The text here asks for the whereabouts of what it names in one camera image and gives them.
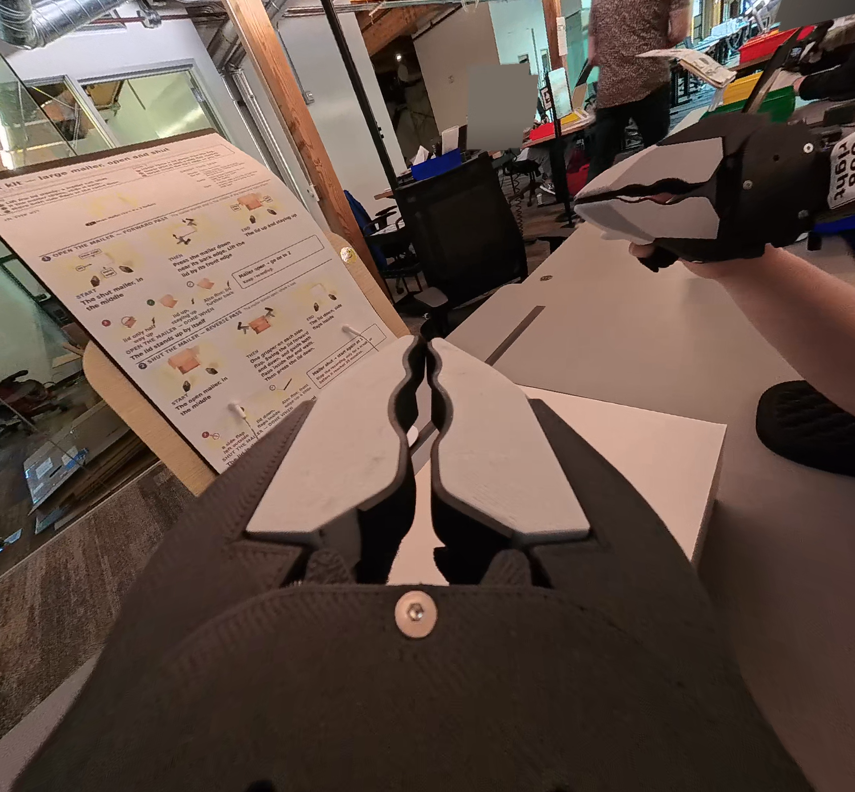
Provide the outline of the white cardboard box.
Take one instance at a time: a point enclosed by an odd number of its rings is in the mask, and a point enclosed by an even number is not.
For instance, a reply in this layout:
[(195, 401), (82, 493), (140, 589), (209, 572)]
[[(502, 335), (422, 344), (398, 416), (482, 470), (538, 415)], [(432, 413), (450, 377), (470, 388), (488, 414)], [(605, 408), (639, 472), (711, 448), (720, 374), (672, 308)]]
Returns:
[[(606, 483), (621, 478), (632, 488), (619, 496), (633, 506), (634, 492), (662, 521), (692, 564), (699, 558), (699, 546), (717, 490), (725, 426), (664, 413), (585, 399), (571, 394), (520, 387), (535, 412), (545, 413), (545, 423), (560, 418), (558, 436), (570, 431), (587, 443), (611, 471)], [(434, 561), (441, 545), (431, 519), (430, 453), (426, 465), (415, 473), (415, 518), (403, 538), (391, 567), (389, 585), (447, 584)], [(591, 525), (587, 539), (593, 540), (595, 498), (583, 487), (591, 484), (603, 494), (605, 484), (594, 483), (595, 460), (582, 457), (582, 466), (565, 471), (582, 503)]]

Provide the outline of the black textured pad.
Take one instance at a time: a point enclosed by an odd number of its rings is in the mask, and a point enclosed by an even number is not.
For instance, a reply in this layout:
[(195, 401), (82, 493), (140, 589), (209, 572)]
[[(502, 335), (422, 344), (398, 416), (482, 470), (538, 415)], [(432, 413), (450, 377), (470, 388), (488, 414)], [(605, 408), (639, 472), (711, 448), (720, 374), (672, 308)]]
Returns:
[(759, 441), (799, 465), (854, 477), (854, 417), (806, 381), (778, 383), (757, 402)]

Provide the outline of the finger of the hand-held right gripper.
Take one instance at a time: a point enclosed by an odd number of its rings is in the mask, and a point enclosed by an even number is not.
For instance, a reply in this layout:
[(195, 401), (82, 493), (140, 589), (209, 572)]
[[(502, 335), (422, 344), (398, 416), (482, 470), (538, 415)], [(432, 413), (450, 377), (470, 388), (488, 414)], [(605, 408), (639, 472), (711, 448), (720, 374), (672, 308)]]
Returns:
[(659, 239), (715, 240), (720, 218), (705, 197), (683, 197), (675, 203), (651, 198), (595, 198), (576, 201), (576, 213), (610, 241), (650, 245)]
[(629, 196), (635, 189), (647, 190), (657, 183), (705, 184), (721, 165), (723, 152), (721, 136), (649, 146), (600, 173), (576, 194), (575, 200)]

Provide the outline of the flat cardboard sheet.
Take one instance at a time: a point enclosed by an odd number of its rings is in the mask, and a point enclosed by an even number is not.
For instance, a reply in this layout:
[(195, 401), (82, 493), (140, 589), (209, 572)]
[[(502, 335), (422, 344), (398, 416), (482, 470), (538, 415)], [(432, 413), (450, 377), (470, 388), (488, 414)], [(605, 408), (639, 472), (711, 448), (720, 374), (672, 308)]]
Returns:
[(23, 470), (32, 507), (41, 507), (59, 487), (85, 467), (90, 452), (87, 448), (62, 448), (53, 443), (42, 445), (24, 460)]

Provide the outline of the black mesh office chair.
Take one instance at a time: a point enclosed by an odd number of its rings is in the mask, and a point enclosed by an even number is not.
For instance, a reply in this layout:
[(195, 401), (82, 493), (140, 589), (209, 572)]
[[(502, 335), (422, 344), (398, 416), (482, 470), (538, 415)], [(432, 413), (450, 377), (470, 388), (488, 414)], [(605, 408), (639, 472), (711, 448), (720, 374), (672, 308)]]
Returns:
[(404, 185), (395, 200), (428, 306), (458, 308), (527, 278), (524, 239), (488, 153)]

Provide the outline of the wooden post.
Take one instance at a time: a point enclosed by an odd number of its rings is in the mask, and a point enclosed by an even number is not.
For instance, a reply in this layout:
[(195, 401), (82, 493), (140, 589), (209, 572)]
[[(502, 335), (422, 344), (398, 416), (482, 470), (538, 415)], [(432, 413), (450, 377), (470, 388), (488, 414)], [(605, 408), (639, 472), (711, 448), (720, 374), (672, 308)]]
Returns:
[(245, 57), (280, 131), (290, 140), (305, 183), (299, 189), (306, 209), (316, 222), (324, 219), (330, 232), (354, 247), (382, 295), (392, 304), (358, 226), (333, 163), (305, 104), (293, 70), (262, 0), (221, 0), (235, 26)]
[(550, 68), (568, 68), (567, 40), (561, 0), (541, 0), (545, 20), (546, 40), (550, 56)]

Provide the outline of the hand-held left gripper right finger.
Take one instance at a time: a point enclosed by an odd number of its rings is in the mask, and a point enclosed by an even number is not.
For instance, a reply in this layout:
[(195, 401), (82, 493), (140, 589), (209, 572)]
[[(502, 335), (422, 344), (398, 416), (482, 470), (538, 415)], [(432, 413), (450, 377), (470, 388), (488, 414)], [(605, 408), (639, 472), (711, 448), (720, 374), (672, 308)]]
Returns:
[(591, 525), (526, 392), (434, 339), (427, 346), (434, 551), (450, 584), (478, 584), (501, 552), (587, 539)]

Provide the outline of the red storage bin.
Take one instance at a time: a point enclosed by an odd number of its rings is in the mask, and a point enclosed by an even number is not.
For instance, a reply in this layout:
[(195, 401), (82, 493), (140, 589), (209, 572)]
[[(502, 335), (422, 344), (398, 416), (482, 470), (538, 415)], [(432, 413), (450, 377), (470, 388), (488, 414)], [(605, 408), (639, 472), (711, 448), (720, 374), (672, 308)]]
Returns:
[(739, 48), (739, 66), (747, 65), (757, 60), (769, 59), (793, 33), (799, 31), (800, 28), (778, 28), (749, 39)]

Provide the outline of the blue storage bin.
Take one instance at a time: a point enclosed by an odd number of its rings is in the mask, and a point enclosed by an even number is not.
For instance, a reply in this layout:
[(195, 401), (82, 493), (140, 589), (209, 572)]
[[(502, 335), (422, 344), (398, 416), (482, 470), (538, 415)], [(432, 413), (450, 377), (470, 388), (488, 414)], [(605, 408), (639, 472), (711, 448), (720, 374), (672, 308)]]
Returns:
[(818, 251), (824, 240), (839, 237), (846, 243), (851, 253), (854, 253), (854, 215), (843, 219), (816, 223), (807, 234), (806, 248), (808, 251)]

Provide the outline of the blue office chair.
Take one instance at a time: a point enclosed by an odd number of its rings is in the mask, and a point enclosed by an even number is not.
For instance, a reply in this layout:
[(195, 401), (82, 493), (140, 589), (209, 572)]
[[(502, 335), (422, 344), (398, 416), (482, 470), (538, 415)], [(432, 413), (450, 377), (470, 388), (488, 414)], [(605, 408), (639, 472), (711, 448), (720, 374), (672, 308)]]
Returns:
[(344, 192), (354, 218), (358, 223), (359, 231), (361, 231), (366, 242), (369, 243), (370, 248), (378, 248), (381, 238), (388, 238), (393, 234), (403, 231), (403, 219), (396, 205), (392, 204), (384, 207), (374, 215), (371, 215), (350, 191), (345, 189)]

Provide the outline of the person's right hand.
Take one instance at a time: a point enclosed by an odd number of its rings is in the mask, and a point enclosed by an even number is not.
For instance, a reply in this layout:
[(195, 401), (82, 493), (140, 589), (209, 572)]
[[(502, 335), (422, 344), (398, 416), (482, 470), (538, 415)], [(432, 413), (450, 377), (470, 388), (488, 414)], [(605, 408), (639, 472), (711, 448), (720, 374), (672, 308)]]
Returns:
[(719, 262), (697, 262), (681, 259), (672, 252), (654, 244), (640, 245), (630, 243), (629, 253), (648, 270), (656, 273), (676, 264), (683, 265), (697, 277), (720, 283), (726, 290), (736, 290), (745, 279), (751, 280), (762, 269), (763, 261), (755, 259), (736, 259)]

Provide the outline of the printed instruction sheet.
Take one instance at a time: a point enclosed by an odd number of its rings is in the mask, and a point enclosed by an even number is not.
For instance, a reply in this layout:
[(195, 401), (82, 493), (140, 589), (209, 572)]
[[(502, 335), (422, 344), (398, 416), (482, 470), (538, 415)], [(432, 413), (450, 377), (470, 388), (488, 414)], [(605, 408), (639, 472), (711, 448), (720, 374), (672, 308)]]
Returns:
[(13, 173), (1, 223), (216, 473), (396, 337), (302, 202), (213, 131)]

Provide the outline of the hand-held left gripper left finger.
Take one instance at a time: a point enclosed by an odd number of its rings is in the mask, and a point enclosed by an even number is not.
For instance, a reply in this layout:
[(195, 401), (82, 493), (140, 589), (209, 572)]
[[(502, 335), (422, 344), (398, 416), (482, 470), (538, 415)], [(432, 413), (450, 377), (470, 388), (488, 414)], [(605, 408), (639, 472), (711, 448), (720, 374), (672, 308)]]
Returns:
[(408, 432), (426, 345), (397, 339), (322, 389), (259, 501), (253, 539), (331, 549), (361, 584), (385, 584), (415, 517)]

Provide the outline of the white paper packets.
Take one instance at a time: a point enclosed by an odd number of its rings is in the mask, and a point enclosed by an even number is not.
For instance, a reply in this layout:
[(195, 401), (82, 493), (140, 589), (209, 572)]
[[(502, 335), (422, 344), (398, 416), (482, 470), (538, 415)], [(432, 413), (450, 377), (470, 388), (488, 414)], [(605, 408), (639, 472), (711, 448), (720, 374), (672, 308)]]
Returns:
[(636, 58), (674, 61), (692, 76), (715, 89), (725, 89), (736, 78), (735, 71), (720, 65), (707, 53), (694, 49), (654, 49), (639, 53)]

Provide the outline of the person's right forearm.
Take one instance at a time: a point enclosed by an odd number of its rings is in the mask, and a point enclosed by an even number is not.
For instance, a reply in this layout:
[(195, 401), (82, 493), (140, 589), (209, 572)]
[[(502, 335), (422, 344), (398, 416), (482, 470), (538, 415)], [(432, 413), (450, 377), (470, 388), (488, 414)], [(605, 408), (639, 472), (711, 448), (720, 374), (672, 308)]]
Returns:
[(853, 414), (853, 286), (783, 249), (768, 249), (760, 264), (754, 326), (815, 390)]

